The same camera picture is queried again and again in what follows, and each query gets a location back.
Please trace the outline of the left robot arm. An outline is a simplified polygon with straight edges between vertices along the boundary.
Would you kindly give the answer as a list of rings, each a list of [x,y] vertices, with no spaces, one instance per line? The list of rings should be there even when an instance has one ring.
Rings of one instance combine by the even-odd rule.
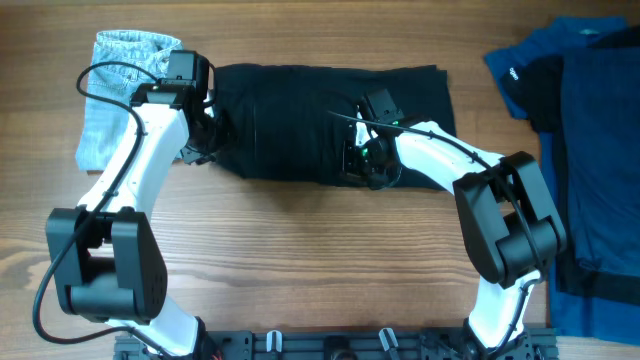
[[[152,359],[220,359],[204,322],[167,294],[168,274],[150,218],[176,155],[203,164],[230,136],[207,114],[215,102],[212,64],[195,51],[169,56],[166,77],[152,77],[117,107],[129,123],[95,185],[73,208],[56,208],[45,227],[51,264],[32,308],[36,333],[63,345],[126,332]],[[61,310],[107,329],[75,338],[46,332],[41,309],[48,285]]]

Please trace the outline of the black shorts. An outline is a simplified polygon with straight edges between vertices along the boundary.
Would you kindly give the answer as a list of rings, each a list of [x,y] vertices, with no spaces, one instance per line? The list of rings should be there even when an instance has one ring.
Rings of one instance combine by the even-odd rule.
[[[215,112],[235,135],[216,162],[242,178],[347,185],[342,150],[357,103],[380,89],[404,114],[456,132],[447,73],[434,65],[368,71],[235,64],[215,77]]]

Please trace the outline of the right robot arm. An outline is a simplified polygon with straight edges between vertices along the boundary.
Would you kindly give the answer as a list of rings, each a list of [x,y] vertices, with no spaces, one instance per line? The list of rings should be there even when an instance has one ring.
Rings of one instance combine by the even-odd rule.
[[[476,302],[462,328],[461,355],[497,359],[525,341],[523,315],[567,234],[532,155],[483,151],[424,116],[407,116],[390,93],[366,93],[351,117],[343,173],[372,190],[416,171],[455,198],[467,255],[479,273]]]

